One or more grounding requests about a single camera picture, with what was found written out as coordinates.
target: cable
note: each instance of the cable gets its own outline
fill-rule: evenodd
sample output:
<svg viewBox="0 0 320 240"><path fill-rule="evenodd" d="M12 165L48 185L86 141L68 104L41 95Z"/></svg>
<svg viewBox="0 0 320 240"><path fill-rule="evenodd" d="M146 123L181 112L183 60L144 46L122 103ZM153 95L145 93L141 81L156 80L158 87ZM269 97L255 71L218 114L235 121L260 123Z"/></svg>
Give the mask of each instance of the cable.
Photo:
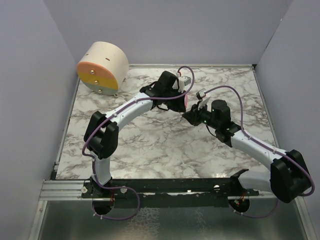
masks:
<svg viewBox="0 0 320 240"><path fill-rule="evenodd" d="M240 97L240 94L237 92L237 90L235 88L233 88L232 86L228 86L228 85L222 85L222 86L216 86L214 88L211 88L209 89L208 91L204 92L205 94L208 94L214 90L217 90L217 89L221 89L221 88L228 88L228 89L231 89L235 92L235 94L237 95L238 99L239 99L239 102L240 102L240 115L241 115L241 121L240 121L240 126L241 126L241 131L243 132L243 134L249 138L250 140L252 140L253 142L255 142L256 144L258 144L259 146L269 150L269 151L274 151L272 148L266 146L265 144L263 144L262 142L260 142L259 140L253 138L252 136L250 136L246 131L245 131L245 128L244 128L244 107L243 107L243 102L242 102L242 99ZM303 168L301 167L298 163L296 163L293 159L291 159L289 156L283 154L282 152L279 152L279 151L274 151L276 154L286 158L289 162L291 162L293 165L295 165L307 178L308 180L310 181L310 184L311 184L311 190L310 192L308 193L303 193L301 194L300 196L301 197L307 197L307 196L310 196L312 195L314 192L315 192L315 183L313 181L313 179L311 178L310 174L308 174L308 172ZM248 218L255 218L255 219L259 219L259 218L266 218L270 215L272 215L276 209L278 208L279 206L279 200L278 200L278 203L277 205L275 206L275 208L268 214L266 215L262 215L262 216L252 216L252 215L246 215L246 214L243 214L243 213L240 213L240 212L237 212L235 211L236 213L242 215L242 216L245 216L245 217L248 217Z"/></svg>
<svg viewBox="0 0 320 240"><path fill-rule="evenodd" d="M217 137L216 135L214 135L214 134L212 134L212 133L211 133L211 131L210 131L210 129L209 129L209 127L208 127L208 125L205 125L205 127L206 127L206 129L208 129L208 132L209 132L212 136L214 136L215 138Z"/></svg>
<svg viewBox="0 0 320 240"><path fill-rule="evenodd" d="M125 105L124 107L122 107L121 109L119 109L118 111L116 111L113 115L111 115L110 117L108 117L106 120L104 120L99 126L96 127L96 129L91 133L91 135L88 137L88 139L86 140L86 142L84 143L83 145L83 148L82 148L82 155L84 156L87 156L87 157L91 157L93 158L93 160L95 159L95 156L93 156L92 154L88 154L88 153L85 153L86 151L86 148L88 147L88 144L89 142L91 141L91 139L94 137L94 135L100 130L100 128L105 125L105 123L107 123L108 121L110 121L112 118L114 118L116 115L120 114L123 110L125 110L126 108L128 108L129 106L133 105L133 104L136 104L140 101L145 101L145 100L175 100L175 99L178 99L178 98L182 98L184 97L186 94L188 94L190 92L190 90L192 89L192 87L194 86L195 84L195 73L194 71L191 69L191 67L189 66L181 66L179 67L179 69L177 70L178 73L180 73L180 70L183 69L183 68L186 68L186 69L189 69L190 72L191 72L191 75L192 75L192 81L191 81L191 86L188 88L187 91L183 92L182 94L178 95L178 96L172 96L172 97L143 97L143 98L139 98L135 101L132 101L132 102L129 102L127 105ZM128 217L121 217L121 218L115 218L115 217L109 217L109 216L103 216L103 215L99 215L95 212L95 209L92 205L92 210L94 211L94 215L95 216L99 216L100 218L103 218L103 219L110 219L110 220L127 220L127 219L130 219L132 218L133 216L135 216L138 211L139 211L139 208L140 208L140 198L139 198L139 195L138 193L131 187L128 187L128 186L117 186L117 187L107 187L107 186L103 186L98 178L97 178L97 175L96 175L96 162L93 161L92 162L92 172L93 172L93 177L94 177L94 180L95 182L98 184L98 186L102 189L107 189L107 190L116 190L116 189L127 189L127 190L130 190L132 192L134 192L134 194L136 195L136 198L137 198L137 208L136 210L134 211L133 214L131 214L130 216Z"/></svg>

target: wall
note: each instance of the wall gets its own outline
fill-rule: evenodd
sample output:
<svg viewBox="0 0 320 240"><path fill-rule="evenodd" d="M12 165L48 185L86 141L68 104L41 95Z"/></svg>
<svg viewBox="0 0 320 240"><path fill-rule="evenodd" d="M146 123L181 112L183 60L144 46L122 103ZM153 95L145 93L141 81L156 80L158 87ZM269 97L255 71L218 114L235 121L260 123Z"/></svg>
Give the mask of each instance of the wall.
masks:
<svg viewBox="0 0 320 240"><path fill-rule="evenodd" d="M320 1L295 0L256 73L281 147L302 152L316 184L305 201L320 238Z"/></svg>
<svg viewBox="0 0 320 240"><path fill-rule="evenodd" d="M257 64L292 0L44 0L74 59L118 45L135 64Z"/></svg>
<svg viewBox="0 0 320 240"><path fill-rule="evenodd" d="M26 240L62 137L75 61L41 0L2 0L0 33L0 239Z"/></svg>

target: cylindrical container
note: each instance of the cylindrical container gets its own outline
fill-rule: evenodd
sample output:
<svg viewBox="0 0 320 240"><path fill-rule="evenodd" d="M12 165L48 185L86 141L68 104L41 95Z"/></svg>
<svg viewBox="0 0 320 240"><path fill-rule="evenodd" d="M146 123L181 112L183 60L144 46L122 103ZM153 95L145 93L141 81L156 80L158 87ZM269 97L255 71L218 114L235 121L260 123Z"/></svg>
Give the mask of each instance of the cylindrical container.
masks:
<svg viewBox="0 0 320 240"><path fill-rule="evenodd" d="M104 95L118 92L129 70L125 53L109 42L97 41L76 66L81 81L91 90Z"/></svg>

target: marble tabletop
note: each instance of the marble tabletop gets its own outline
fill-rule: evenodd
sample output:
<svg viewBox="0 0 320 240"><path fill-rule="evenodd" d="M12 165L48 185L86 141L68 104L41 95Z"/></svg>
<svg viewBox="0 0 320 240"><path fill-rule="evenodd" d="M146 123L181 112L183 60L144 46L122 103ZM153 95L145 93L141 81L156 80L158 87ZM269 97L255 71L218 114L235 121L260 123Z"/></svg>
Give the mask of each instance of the marble tabletop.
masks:
<svg viewBox="0 0 320 240"><path fill-rule="evenodd" d="M56 179L87 179L92 173L92 162L89 157L82 156L81 150L91 115L122 105L142 86L158 80L165 70L175 73L177 67L131 67L118 97L97 94L80 82ZM195 84L188 94L187 110L197 102L195 93L200 89L230 85L236 88L243 100L245 129L275 145L251 67L193 67L193 70ZM183 70L182 74L191 76L188 70ZM212 101L226 100L232 120L240 123L239 100L233 91L220 88L210 96ZM121 130L118 147L110 163L114 179L219 178L229 177L244 168L267 171L255 159L211 136L203 124L191 126L180 113L157 108L137 117Z"/></svg>

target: purple cable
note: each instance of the purple cable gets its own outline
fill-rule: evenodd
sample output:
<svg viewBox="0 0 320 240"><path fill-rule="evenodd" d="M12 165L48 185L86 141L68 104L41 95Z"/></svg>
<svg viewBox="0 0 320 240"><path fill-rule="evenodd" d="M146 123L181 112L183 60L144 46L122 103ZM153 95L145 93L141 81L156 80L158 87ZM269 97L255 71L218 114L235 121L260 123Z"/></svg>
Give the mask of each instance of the purple cable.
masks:
<svg viewBox="0 0 320 240"><path fill-rule="evenodd" d="M238 99L239 99L239 102L240 102L240 114L241 114L241 123L240 123L240 126L241 126L241 131L243 132L243 134L249 138L250 140L254 141L256 144L260 145L261 147L269 150L269 151L274 151L271 147L268 147L267 145L263 144L262 142L258 141L257 139L253 138L252 136L250 136L248 133L246 133L245 131L245 128L244 128L244 107L243 107L243 102L242 102L242 99L240 97L240 94L237 92L237 90L235 88L233 88L232 86L228 86L228 85L222 85L222 86L216 86L214 88L211 88L210 90L208 91L205 91L204 93L205 94L208 94L210 92L212 92L213 90L217 90L217 89L221 89L221 88L228 88L228 89L231 89L235 92L235 94L237 95ZM308 172L303 168L301 167L298 163L296 163L293 159L291 159L289 156L283 154L282 152L279 152L279 151L274 151L276 154L286 158L289 162L291 162L293 165L295 165L307 178L308 180L310 181L310 184L311 184L311 190L310 192L308 193L303 193L301 194L300 196L301 197L307 197L307 196L310 196L311 194L313 194L315 192L315 183L313 181L313 179L311 178L310 174L308 174ZM265 217L268 217L270 216L271 214L273 214L276 209L278 208L279 206L279 201L277 203L277 205L275 206L275 208L268 214L266 215L262 215L262 216L251 216L251 215L245 215L245 214L242 214L242 216L245 216L245 217L248 217L248 218L256 218L256 219L260 219L260 218L265 218Z"/></svg>
<svg viewBox="0 0 320 240"><path fill-rule="evenodd" d="M189 87L189 89L187 91L185 91L184 93L180 94L179 96L173 96L173 97L143 97L143 98L139 98L135 101L132 101L132 102L129 102L127 105L125 105L124 107L122 107L121 109L119 109L118 111L116 111L113 115L111 115L110 117L108 117L106 120L104 120L99 126L96 127L96 129L91 133L91 135L88 137L88 139L86 140L85 144L83 145L83 148L82 148L82 155L84 156L88 156L88 157L91 157L93 159L95 159L95 157L91 154L87 154L85 153L85 150L86 148L88 147L88 144L89 142L91 141L91 139L94 137L94 135L100 130L100 128L102 128L102 126L107 123L109 120L111 120L112 118L115 117L115 115L118 115L120 114L123 110L125 110L126 108L128 108L129 106L133 105L133 104L136 104L138 102L141 102L141 101L145 101L145 100L175 100L175 99L178 99L178 98L181 98L183 96L185 96L186 94L188 94L190 92L190 90L192 89L192 87L194 86L194 83L195 83L195 73L194 71L191 69L191 67L189 66L181 66L179 67L179 69L177 70L177 72L179 73L181 69L183 68L186 68L186 69L189 69L191 74L192 74L192 82L191 82L191 86ZM132 192L134 192L134 194L136 195L136 198L137 198L137 208L136 210L134 211L133 214L131 214L130 216L127 216L127 217L121 217L121 218L115 218L115 217L109 217L109 216L103 216L103 215L99 215L96 213L95 211L95 208L94 206L92 205L92 210L94 211L94 214L97 215L98 217L101 217L103 219L109 219L109 220L128 220L130 218L132 218L133 216L135 216L138 211L139 211L139 208L140 208L140 198L139 198L139 195L138 193L131 187L128 187L128 186L115 186L115 187L107 187L107 186L103 186L99 181L98 181L98 178L97 178L97 175L96 175L96 162L93 161L92 162L92 172L93 172L93 176L94 176L94 179L95 179L95 182L98 184L98 186L102 189L107 189L107 190L115 190L115 189L128 189Z"/></svg>

